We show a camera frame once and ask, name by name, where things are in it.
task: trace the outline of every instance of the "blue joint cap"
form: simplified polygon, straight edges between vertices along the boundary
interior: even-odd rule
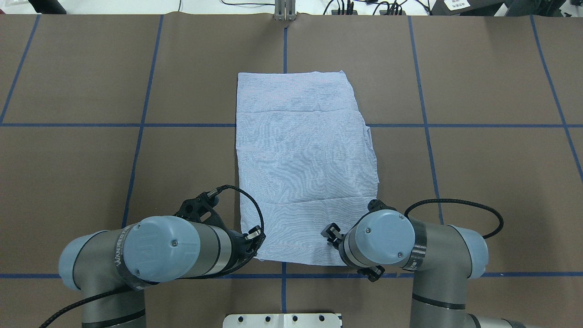
[[[149,217],[129,231],[124,261],[136,277],[166,282],[187,273],[200,251],[200,236],[190,222],[172,216]]]
[[[59,275],[63,280],[63,284],[69,287],[72,290],[80,291],[79,287],[75,284],[75,280],[73,280],[73,269],[75,268],[75,261],[77,261],[77,256],[85,246],[85,244],[89,241],[89,239],[93,238],[93,236],[106,232],[107,230],[98,231],[96,233],[92,233],[91,235],[86,235],[79,237],[72,242],[70,242],[63,252],[61,253],[61,257],[59,258]]]
[[[380,210],[365,216],[356,226],[360,253],[378,264],[393,265],[406,260],[415,246],[415,231],[401,213]]]
[[[486,244],[486,241],[474,230],[459,228],[451,224],[449,226],[458,231],[468,247],[470,258],[472,259],[472,273],[468,279],[481,277],[484,272],[486,272],[486,265],[488,265],[489,260],[488,245]]]

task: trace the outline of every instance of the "light blue cloth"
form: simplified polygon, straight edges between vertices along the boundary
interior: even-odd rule
[[[347,232],[377,196],[377,158],[344,72],[240,73],[240,187],[259,204],[267,238],[260,260],[342,266],[320,232]],[[259,222],[241,197],[241,227]]]

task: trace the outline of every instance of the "white mounting plate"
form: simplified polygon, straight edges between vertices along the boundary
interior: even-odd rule
[[[334,313],[290,313],[228,315],[223,328],[342,328],[342,315]]]

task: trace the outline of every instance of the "metal bracket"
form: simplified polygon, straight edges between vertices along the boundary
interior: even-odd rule
[[[338,313],[228,315],[223,328],[342,328]]]
[[[275,0],[275,20],[296,20],[296,0]]]

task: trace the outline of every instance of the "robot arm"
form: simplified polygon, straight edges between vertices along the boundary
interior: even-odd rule
[[[479,278],[488,264],[488,247],[477,232],[452,225],[425,224],[407,218],[379,200],[345,235],[330,224],[322,235],[342,260],[370,281],[380,265],[414,271],[411,328],[536,328],[465,311],[468,279]]]
[[[213,209],[216,195],[230,187],[184,201],[173,216],[149,217],[69,243],[59,260],[67,287],[81,290],[84,298],[127,288],[85,304],[83,328],[146,327],[145,288],[180,278],[228,274],[255,256],[265,239],[263,222],[243,235],[227,229]],[[201,221],[207,212],[210,217]]]

